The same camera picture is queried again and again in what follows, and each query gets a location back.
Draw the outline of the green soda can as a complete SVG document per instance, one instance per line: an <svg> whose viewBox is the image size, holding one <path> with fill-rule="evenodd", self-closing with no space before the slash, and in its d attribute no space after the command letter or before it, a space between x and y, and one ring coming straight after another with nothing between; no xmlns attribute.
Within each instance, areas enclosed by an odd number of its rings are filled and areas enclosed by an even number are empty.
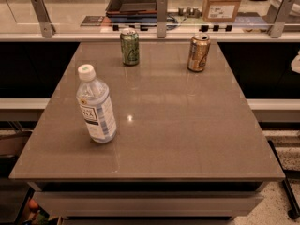
<svg viewBox="0 0 300 225"><path fill-rule="evenodd" d="M123 64L135 66L140 62L139 35L131 27L125 28L120 34Z"/></svg>

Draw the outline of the metal glass bracket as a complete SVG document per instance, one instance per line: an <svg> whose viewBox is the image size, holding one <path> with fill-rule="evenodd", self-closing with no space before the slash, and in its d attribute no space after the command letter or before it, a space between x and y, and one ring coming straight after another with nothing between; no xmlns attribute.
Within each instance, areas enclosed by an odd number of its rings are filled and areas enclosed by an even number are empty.
<svg viewBox="0 0 300 225"><path fill-rule="evenodd" d="M268 34L271 38L280 38L281 37L283 30L284 30L285 22L289 17L289 14L293 8L294 2L295 2L295 0L282 0L281 1L281 4L277 11L277 15L275 16L275 19L274 19L274 23L270 27L269 32L268 32Z"/></svg>
<svg viewBox="0 0 300 225"><path fill-rule="evenodd" d="M56 30L43 0L30 0L37 16L42 36L51 38Z"/></svg>
<svg viewBox="0 0 300 225"><path fill-rule="evenodd" d="M157 0L157 38L166 37L168 0Z"/></svg>

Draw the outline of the grey table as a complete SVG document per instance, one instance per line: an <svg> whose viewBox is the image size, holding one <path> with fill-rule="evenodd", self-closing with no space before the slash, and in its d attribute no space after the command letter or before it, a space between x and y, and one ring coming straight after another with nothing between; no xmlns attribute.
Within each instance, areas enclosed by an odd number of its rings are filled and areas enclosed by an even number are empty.
<svg viewBox="0 0 300 225"><path fill-rule="evenodd" d="M118 42L84 42L12 171L48 213L83 224L191 224L248 214L284 174L218 45L187 68L187 42L142 42L126 67ZM110 87L117 132L90 139L75 98L92 64Z"/></svg>

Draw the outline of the gold soda can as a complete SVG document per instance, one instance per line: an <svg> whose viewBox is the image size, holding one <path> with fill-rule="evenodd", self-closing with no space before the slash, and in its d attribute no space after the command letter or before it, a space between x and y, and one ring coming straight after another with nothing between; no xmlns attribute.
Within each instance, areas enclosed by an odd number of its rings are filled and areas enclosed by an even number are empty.
<svg viewBox="0 0 300 225"><path fill-rule="evenodd" d="M195 35L190 41L187 68L193 72L204 71L209 49L210 37L205 33Z"/></svg>

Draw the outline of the left metal glass bracket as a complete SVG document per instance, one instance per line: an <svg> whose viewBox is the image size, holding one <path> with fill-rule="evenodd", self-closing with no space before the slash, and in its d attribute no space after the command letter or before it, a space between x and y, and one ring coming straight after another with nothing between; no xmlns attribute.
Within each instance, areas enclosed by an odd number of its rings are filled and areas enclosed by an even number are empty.
<svg viewBox="0 0 300 225"><path fill-rule="evenodd" d="M43 0L30 0L37 16L42 36L51 38L56 30Z"/></svg>

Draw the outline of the open dark tray bin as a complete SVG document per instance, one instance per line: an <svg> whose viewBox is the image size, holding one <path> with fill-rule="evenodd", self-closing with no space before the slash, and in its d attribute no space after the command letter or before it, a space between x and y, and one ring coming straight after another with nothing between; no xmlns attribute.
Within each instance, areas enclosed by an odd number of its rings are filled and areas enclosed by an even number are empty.
<svg viewBox="0 0 300 225"><path fill-rule="evenodd" d="M157 0L110 0L106 14L121 15L156 15Z"/></svg>

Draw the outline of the brown cardboard box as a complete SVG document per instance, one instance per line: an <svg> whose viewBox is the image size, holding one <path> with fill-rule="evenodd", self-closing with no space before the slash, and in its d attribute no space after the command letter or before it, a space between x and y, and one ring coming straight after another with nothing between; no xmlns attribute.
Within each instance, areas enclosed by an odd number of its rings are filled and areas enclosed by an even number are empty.
<svg viewBox="0 0 300 225"><path fill-rule="evenodd" d="M233 23L241 0L203 0L202 18L206 23Z"/></svg>

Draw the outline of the clear blue-label plastic bottle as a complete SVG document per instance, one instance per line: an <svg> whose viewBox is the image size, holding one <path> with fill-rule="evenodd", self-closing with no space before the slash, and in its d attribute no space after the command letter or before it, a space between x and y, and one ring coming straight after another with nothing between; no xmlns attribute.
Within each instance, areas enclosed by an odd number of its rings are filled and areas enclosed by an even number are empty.
<svg viewBox="0 0 300 225"><path fill-rule="evenodd" d="M78 67L78 75L76 98L89 135L97 143L108 143L117 130L109 86L97 77L92 65Z"/></svg>

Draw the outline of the right metal glass bracket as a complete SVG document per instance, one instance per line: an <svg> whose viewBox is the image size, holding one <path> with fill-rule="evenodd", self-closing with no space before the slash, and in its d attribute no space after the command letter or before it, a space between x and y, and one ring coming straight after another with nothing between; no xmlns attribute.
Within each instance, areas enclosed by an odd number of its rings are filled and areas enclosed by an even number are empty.
<svg viewBox="0 0 300 225"><path fill-rule="evenodd" d="M274 23L270 27L269 32L268 32L268 34L271 38L280 38L281 37L283 30L284 30L285 22L289 17L289 14L293 8L294 2L295 2L295 0L282 0L281 1L281 4L277 11L277 15L275 16L275 19L274 19Z"/></svg>

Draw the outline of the middle metal glass bracket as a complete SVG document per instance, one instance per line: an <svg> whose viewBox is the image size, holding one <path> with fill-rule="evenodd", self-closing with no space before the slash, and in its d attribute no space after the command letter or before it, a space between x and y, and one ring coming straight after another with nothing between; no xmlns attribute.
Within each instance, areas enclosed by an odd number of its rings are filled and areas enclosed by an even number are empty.
<svg viewBox="0 0 300 225"><path fill-rule="evenodd" d="M157 38L166 37L168 0L157 0Z"/></svg>

